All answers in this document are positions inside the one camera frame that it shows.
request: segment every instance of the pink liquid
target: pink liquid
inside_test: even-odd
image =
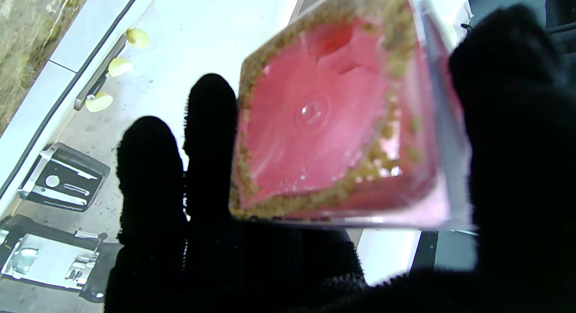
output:
[[[265,68],[255,86],[243,141],[251,151],[251,177],[260,190],[240,195],[249,209],[271,196],[305,194],[333,186],[365,154],[380,135],[376,125],[387,115],[391,89],[385,67],[387,52],[381,33],[353,24],[316,26],[285,47]],[[407,75],[394,83],[400,106],[391,139],[377,143],[391,159],[400,158],[393,172],[364,180],[337,207],[300,211],[289,217],[369,215],[402,208],[421,200],[436,186],[437,153],[434,111],[423,48],[416,47]],[[417,118],[419,129],[411,130]],[[409,161],[408,148],[420,161]]]

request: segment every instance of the yellow-green fruit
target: yellow-green fruit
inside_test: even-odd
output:
[[[138,49],[144,49],[150,44],[150,37],[141,28],[132,28],[126,31],[126,39]]]
[[[98,92],[94,99],[87,99],[86,100],[86,109],[88,112],[100,112],[101,110],[105,110],[112,104],[114,98],[111,97],[109,94],[105,92]]]
[[[118,77],[134,69],[134,65],[126,58],[116,57],[108,65],[110,76]]]

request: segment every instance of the yellow seed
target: yellow seed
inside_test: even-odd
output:
[[[238,163],[238,168],[240,169],[240,171],[246,172],[247,170],[250,169],[250,164],[245,161],[243,156],[241,156],[240,159],[241,159],[241,161]]]
[[[240,182],[242,183],[242,186],[244,187],[244,191],[247,192],[246,187],[249,186],[250,184],[250,178],[246,177],[245,174],[240,176]]]
[[[324,195],[322,192],[315,192],[310,195],[310,202],[313,204],[318,204],[323,201]]]
[[[284,38],[279,38],[279,39],[276,41],[275,46],[276,46],[278,49],[283,48],[283,47],[284,47]]]
[[[394,67],[390,69],[390,77],[393,79],[400,79],[406,75],[408,71],[408,63],[406,61],[398,61]]]
[[[368,176],[374,176],[374,173],[378,175],[378,169],[374,167],[374,164],[366,159],[362,160],[358,164],[358,172],[362,178],[366,178]]]
[[[259,192],[259,191],[260,191],[260,188],[259,188],[254,182],[251,182],[251,184],[250,184],[250,192],[251,192],[252,194],[256,194],[256,193]]]
[[[246,210],[242,209],[230,209],[230,213],[237,219],[246,219],[248,216]]]
[[[374,145],[374,147],[372,147],[372,150],[370,151],[370,155],[368,155],[368,158],[370,159],[370,161],[375,161],[376,159],[378,159],[382,163],[388,161],[388,155],[384,150],[382,150],[382,148],[378,143]]]
[[[392,139],[394,135],[394,127],[390,124],[387,124],[382,129],[382,137],[385,139]]]
[[[398,47],[399,53],[409,55],[416,48],[416,30],[410,28],[401,40],[402,44]]]
[[[330,206],[337,206],[338,205],[338,200],[334,196],[328,197],[326,199],[326,201],[324,201],[324,202],[325,202],[325,204],[330,205]]]
[[[344,190],[343,188],[339,188],[338,190],[336,190],[336,196],[341,201],[345,201],[346,198],[348,198],[348,194],[346,190]]]
[[[422,153],[416,147],[414,147],[412,145],[407,146],[406,147],[406,153],[407,153],[410,161],[412,161],[413,163],[422,162],[422,158],[423,158]]]
[[[244,145],[244,143],[240,144],[240,153],[247,153],[248,152],[248,148],[246,147],[246,145]]]
[[[300,209],[306,204],[306,197],[304,196],[296,196],[293,200],[294,208]]]
[[[317,209],[318,209],[318,205],[319,205],[319,202],[310,201],[310,202],[304,204],[304,205],[302,206],[302,208],[303,208],[303,209],[307,209],[307,210],[317,210]]]
[[[377,34],[378,33],[378,28],[376,26],[373,26],[370,23],[362,24],[362,30],[364,30],[370,34]]]
[[[354,187],[356,186],[356,179],[353,177],[349,177],[347,176],[344,180],[344,189],[348,190],[349,192],[352,192],[352,190],[354,190]]]
[[[389,116],[393,116],[393,113],[395,113],[398,110],[398,100],[397,96],[395,96],[394,94],[391,94],[391,96],[389,97],[387,108]]]
[[[347,178],[351,181],[354,181],[354,182],[358,178],[362,178],[362,173],[361,173],[359,164],[356,167],[352,168],[350,171],[348,171]]]
[[[421,127],[422,127],[422,119],[420,119],[418,116],[414,116],[410,121],[410,132],[412,134],[416,134],[420,132]]]

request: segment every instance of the white surface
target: white surface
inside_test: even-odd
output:
[[[461,24],[469,24],[472,12],[468,0],[430,0],[432,9],[441,20],[443,28],[442,35],[446,46],[452,51],[458,43],[466,36],[466,30]]]
[[[64,101],[56,110],[55,114],[39,136],[34,147],[31,149],[28,157],[20,168],[20,171],[6,189],[4,196],[0,198],[0,215],[6,211],[12,200],[14,200],[14,197],[16,197],[18,186],[27,175],[27,172],[30,170],[40,151],[48,143],[54,142],[50,141],[50,138],[60,123],[62,123],[63,119],[72,112],[74,98],[78,96],[82,88],[84,88],[88,83],[88,80],[92,77],[93,73],[113,48],[121,35],[126,32],[128,28],[138,22],[152,1],[153,0],[136,0],[134,2],[132,8],[126,13],[124,18],[122,18],[115,30],[111,33],[109,39],[95,55],[86,71],[84,71],[78,79],[76,85],[74,85],[68,95],[66,95],[66,98],[64,98]],[[100,5],[101,8],[105,8],[107,3],[107,1],[98,2],[91,0],[91,4]],[[78,16],[81,16],[83,13],[84,10],[82,9]],[[35,81],[18,109],[18,112],[16,112],[12,122],[10,122],[10,125],[6,128],[4,134],[0,137],[0,157],[2,157],[2,161],[0,161],[0,182],[4,183],[6,181],[40,123],[49,113],[50,108],[55,104],[56,100],[58,100],[60,94],[64,91],[64,88],[66,88],[68,83],[70,83],[73,76],[73,72],[50,62],[47,63],[45,68],[42,70],[38,79]]]
[[[62,91],[66,89],[74,75],[75,73],[55,65],[55,63],[46,63],[36,83],[20,105],[18,112],[0,137],[0,157],[2,159],[0,161],[0,183],[6,181],[48,110],[60,97]],[[38,147],[35,156],[31,159],[32,162],[35,161],[43,147],[43,145]],[[14,196],[15,188],[22,182],[23,176],[20,176],[20,179],[15,179],[16,183],[13,182],[12,189],[6,190],[6,194],[0,199],[0,215],[8,207],[8,203]]]
[[[418,230],[364,229],[356,251],[368,285],[409,271],[419,240]]]
[[[89,258],[92,255],[92,251],[31,234],[26,234],[22,238],[22,242],[23,248],[40,250],[30,270],[22,276],[22,279],[43,282],[54,286],[81,289],[81,287],[76,286],[74,280],[66,280],[66,274],[78,256]],[[3,273],[12,272],[12,267],[8,267],[11,258],[12,255],[2,269]]]
[[[129,0],[86,0],[50,60],[78,72]]]
[[[243,59],[288,24],[296,1],[155,0],[139,23],[130,22],[148,32],[150,47],[138,50],[128,45],[121,55],[131,59],[135,69],[103,86],[114,97],[112,105],[98,113],[82,109],[60,139],[112,168],[94,204],[85,213],[74,213],[23,201],[17,213],[70,233],[106,232],[107,241],[114,242],[122,208],[115,147],[123,131],[140,116],[158,116],[182,145],[184,107],[195,81],[204,73],[218,72],[237,91]],[[102,311],[102,305],[75,293],[2,280],[0,309],[95,313]]]

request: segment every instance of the glove finger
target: glove finger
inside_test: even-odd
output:
[[[498,9],[484,18],[454,50],[449,68],[464,110],[477,102],[475,96],[490,98],[486,90],[498,85],[560,84],[567,77],[556,46],[523,5]]]
[[[204,75],[190,90],[184,151],[186,211],[191,219],[230,219],[228,198],[238,106],[234,90],[216,74]]]
[[[183,231],[183,167],[169,127],[153,116],[138,119],[124,133],[117,155],[124,196],[119,241]]]

